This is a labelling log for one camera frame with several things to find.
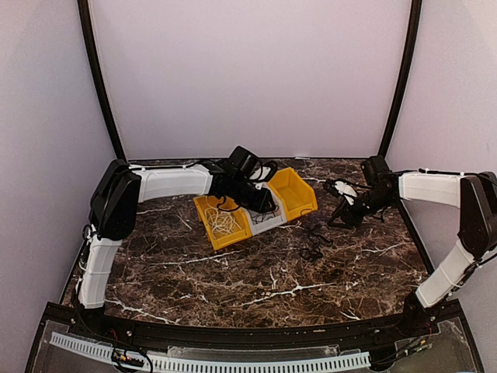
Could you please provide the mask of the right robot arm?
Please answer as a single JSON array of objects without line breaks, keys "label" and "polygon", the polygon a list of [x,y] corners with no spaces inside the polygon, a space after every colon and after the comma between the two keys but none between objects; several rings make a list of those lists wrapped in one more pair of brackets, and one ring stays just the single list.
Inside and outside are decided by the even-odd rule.
[{"label": "right robot arm", "polygon": [[338,204],[327,224],[354,229],[367,217],[381,218],[390,207],[418,203],[453,215],[457,230],[452,249],[403,302],[396,330],[412,337],[433,321],[443,303],[496,254],[496,174],[427,168],[394,171],[381,155],[362,161],[365,182],[337,178],[324,188]]}]

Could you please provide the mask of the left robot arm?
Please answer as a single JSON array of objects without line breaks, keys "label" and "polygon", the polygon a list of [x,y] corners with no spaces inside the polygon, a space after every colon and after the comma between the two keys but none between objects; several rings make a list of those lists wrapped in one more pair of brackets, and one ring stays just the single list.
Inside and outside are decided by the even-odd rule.
[{"label": "left robot arm", "polygon": [[104,309],[116,252],[135,228],[140,203],[181,195],[210,196],[221,202],[232,200],[236,208],[270,213],[276,203],[265,184],[277,170],[276,162],[262,162],[242,146],[227,158],[185,165],[141,166],[113,160],[90,199],[89,223],[83,230],[82,275],[72,300],[77,311],[84,311],[80,327],[93,339],[109,333],[109,320],[97,311]]}]

